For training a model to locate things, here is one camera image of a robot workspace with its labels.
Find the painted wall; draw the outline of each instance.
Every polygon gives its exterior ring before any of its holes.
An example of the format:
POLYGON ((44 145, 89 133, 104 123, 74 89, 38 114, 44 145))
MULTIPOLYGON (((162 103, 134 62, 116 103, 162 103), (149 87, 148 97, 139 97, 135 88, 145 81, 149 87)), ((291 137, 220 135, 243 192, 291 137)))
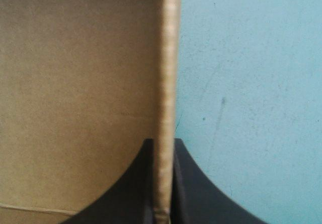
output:
POLYGON ((183 0, 176 136, 269 223, 322 223, 322 0, 183 0))

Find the light blue wall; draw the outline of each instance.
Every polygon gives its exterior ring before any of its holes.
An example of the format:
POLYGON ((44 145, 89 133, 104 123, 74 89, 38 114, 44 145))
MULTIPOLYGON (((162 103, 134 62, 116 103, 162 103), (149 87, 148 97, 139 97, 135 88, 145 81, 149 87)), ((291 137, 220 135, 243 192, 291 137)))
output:
POLYGON ((322 0, 183 0, 176 136, 269 223, 322 223, 322 0))

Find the brown cardboard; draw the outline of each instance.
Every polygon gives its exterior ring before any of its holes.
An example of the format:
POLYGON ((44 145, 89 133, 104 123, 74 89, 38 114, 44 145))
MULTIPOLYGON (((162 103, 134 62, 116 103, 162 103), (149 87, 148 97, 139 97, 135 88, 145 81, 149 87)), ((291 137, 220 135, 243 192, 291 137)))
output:
POLYGON ((0 0, 0 203, 78 211, 153 136, 154 1, 0 0))
POLYGON ((68 218, 56 213, 39 213, 0 208, 1 224, 57 224, 68 218))

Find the black plastic piece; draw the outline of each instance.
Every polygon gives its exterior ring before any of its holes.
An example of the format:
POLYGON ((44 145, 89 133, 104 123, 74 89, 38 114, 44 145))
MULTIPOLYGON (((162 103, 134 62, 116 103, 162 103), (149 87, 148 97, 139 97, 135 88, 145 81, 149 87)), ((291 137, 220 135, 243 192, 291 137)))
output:
MULTIPOLYGON (((153 224, 153 141, 147 139, 124 175, 97 201, 62 224, 153 224)), ((176 139, 172 224, 265 224, 223 194, 176 139)))

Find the scuff mark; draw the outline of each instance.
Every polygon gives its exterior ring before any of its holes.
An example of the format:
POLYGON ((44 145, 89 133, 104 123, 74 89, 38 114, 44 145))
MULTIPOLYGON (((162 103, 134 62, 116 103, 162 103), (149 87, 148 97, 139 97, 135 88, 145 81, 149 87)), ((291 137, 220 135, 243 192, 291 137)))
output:
POLYGON ((181 113, 180 117, 179 117, 179 120, 178 120, 178 123, 177 123, 177 126, 176 126, 176 129, 175 129, 175 133, 177 132, 177 129, 181 123, 181 118, 182 118, 182 115, 183 115, 183 112, 181 113))
POLYGON ((216 67, 214 68, 214 70, 212 71, 211 76, 209 77, 208 81, 206 82, 205 87, 204 87, 204 88, 203 88, 203 90, 202 90, 202 94, 201 94, 201 97, 200 97, 200 99, 199 99, 199 103, 203 100, 203 98, 204 98, 204 96, 205 96, 205 93, 206 93, 206 91, 208 90, 209 84, 210 84, 210 82, 213 80, 213 78, 214 78, 215 74, 216 74, 216 73, 218 72, 218 70, 221 68, 221 64, 222 64, 222 62, 219 62, 219 63, 216 65, 216 67))
POLYGON ((211 156, 212 156, 212 152, 214 151, 214 148, 215 148, 215 139, 216 139, 218 130, 220 128, 221 119, 222 119, 222 115, 223 115, 223 111, 224 111, 225 106, 226 106, 226 98, 223 97, 221 99, 218 118, 217 118, 216 125, 215 125, 215 131, 214 131, 214 134, 213 134, 212 143, 211 143, 210 150, 209 150, 209 157, 208 157, 208 162, 207 162, 207 173, 209 172, 210 163, 211 163, 211 156))

